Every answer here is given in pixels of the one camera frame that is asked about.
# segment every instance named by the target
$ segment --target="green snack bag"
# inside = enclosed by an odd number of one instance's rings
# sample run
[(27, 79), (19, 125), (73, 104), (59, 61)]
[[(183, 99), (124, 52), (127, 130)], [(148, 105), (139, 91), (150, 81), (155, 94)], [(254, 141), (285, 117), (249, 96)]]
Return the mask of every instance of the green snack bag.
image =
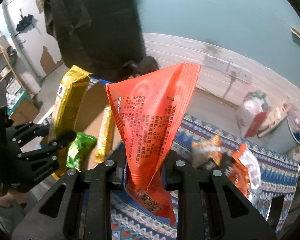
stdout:
[(77, 137), (69, 147), (66, 166), (80, 171), (80, 165), (90, 150), (95, 146), (97, 138), (83, 132), (77, 132)]

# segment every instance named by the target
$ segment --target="cardboard box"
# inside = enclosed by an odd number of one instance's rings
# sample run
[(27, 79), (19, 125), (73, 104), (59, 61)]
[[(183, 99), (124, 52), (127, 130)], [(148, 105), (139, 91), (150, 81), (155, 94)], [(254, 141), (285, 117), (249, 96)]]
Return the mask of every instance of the cardboard box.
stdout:
[(13, 125), (22, 124), (24, 122), (33, 121), (39, 114), (39, 110), (28, 98), (23, 98), (17, 108), (13, 111), (10, 119), (13, 120)]
[[(75, 124), (75, 131), (84, 132), (88, 135), (93, 135), (98, 138), (103, 109), (106, 105), (109, 104), (106, 89), (100, 83), (96, 83), (93, 87), (91, 87), (85, 94), (82, 103), (80, 105), (77, 121)], [(112, 150), (115, 150), (118, 144), (121, 142), (121, 136), (117, 129), (117, 126), (114, 128), (114, 139)], [(82, 170), (93, 169), (98, 163), (95, 162), (95, 150), (96, 147), (92, 149), (90, 155), (84, 160), (82, 164)]]

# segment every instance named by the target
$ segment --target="teal wall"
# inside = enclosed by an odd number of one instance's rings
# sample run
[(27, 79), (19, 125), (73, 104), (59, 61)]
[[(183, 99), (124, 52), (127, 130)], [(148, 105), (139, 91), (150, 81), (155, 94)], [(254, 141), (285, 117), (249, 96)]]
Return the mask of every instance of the teal wall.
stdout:
[(287, 0), (136, 0), (143, 32), (205, 41), (273, 69), (300, 88), (300, 18)]

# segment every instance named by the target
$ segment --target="floor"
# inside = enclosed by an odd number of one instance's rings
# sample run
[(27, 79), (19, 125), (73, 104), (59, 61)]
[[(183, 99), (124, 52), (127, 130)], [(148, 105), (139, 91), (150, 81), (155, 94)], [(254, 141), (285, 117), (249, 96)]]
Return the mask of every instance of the floor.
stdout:
[[(44, 115), (51, 109), (54, 104), (56, 93), (63, 75), (68, 68), (65, 65), (61, 65), (58, 69), (47, 76), (42, 82), (42, 90), (35, 97), (36, 104), (40, 108), (40, 112), (34, 122), (38, 122)], [(240, 131), (237, 126), (235, 113), (236, 110), (224, 104), (210, 96), (207, 96), (205, 92), (197, 89), (192, 97), (191, 103), (187, 109), (187, 113), (195, 116), (196, 118), (212, 123), (217, 127), (228, 131), (229, 133), (240, 137)], [(266, 139), (259, 139), (257, 137), (249, 138), (251, 141), (258, 145), (264, 145)], [(37, 148), (39, 141), (32, 141), (26, 147), (26, 151)], [(42, 183), (36, 186), (32, 191), (34, 195), (40, 199), (45, 192), (55, 183), (52, 176), (45, 179)], [(297, 192), (295, 199), (292, 203), (291, 210), (286, 219), (285, 225), (282, 231), (278, 234), (278, 239), (289, 228), (289, 226), (295, 221), (296, 217), (300, 213), (300, 180), (297, 186)]]
[(39, 114), (37, 118), (34, 119), (35, 123), (53, 106), (61, 79), (68, 70), (66, 65), (62, 64), (42, 81), (41, 91), (34, 97), (36, 106), (39, 109)]

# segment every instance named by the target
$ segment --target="patterned tablecloth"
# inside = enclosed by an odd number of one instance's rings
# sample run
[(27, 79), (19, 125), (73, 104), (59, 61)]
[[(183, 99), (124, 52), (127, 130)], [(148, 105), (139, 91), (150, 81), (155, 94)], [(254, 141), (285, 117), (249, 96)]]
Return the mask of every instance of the patterned tablecloth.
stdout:
[[(42, 123), (50, 123), (50, 120), (51, 115), (48, 114)], [(184, 116), (171, 149), (175, 150), (181, 159), (189, 160), (191, 142), (207, 140), (215, 134), (219, 134), (221, 137), (224, 153), (229, 154), (237, 150), (241, 143), (245, 143), (257, 158), (261, 170), (262, 193), (255, 208), (265, 219), (271, 200), (284, 195), (282, 212), (276, 229), (276, 232), (280, 231), (295, 194), (298, 163), (249, 140), (235, 137), (189, 114)], [(178, 220), (178, 192), (171, 192), (171, 198), (176, 220)], [(177, 236), (177, 224), (170, 227), (168, 219), (152, 215), (133, 201), (126, 192), (114, 191), (111, 193), (111, 221), (114, 239), (172, 240)], [(206, 230), (206, 238), (209, 239), (209, 229)]]

